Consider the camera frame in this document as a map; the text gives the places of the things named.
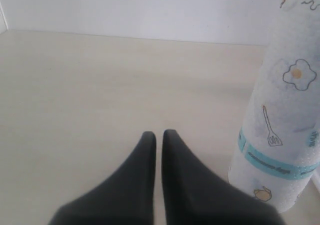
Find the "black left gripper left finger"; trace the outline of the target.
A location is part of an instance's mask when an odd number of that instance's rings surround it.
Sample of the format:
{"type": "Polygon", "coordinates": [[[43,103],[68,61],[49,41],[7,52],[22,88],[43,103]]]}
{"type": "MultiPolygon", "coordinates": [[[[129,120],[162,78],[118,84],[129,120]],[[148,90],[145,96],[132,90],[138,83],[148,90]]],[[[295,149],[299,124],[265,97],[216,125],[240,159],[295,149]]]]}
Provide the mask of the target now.
{"type": "Polygon", "coordinates": [[[60,207],[51,225],[152,225],[156,136],[142,133],[122,165],[100,185],[60,207]]]}

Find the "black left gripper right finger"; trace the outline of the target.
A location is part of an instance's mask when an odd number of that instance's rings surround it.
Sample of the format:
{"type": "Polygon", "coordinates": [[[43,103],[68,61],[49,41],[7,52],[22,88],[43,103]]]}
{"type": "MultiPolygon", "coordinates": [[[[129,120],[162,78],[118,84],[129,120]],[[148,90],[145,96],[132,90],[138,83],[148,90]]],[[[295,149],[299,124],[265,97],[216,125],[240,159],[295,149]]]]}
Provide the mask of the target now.
{"type": "Polygon", "coordinates": [[[174,129],[163,133],[161,178],[168,225],[284,224],[275,208],[207,168],[174,129]]]}

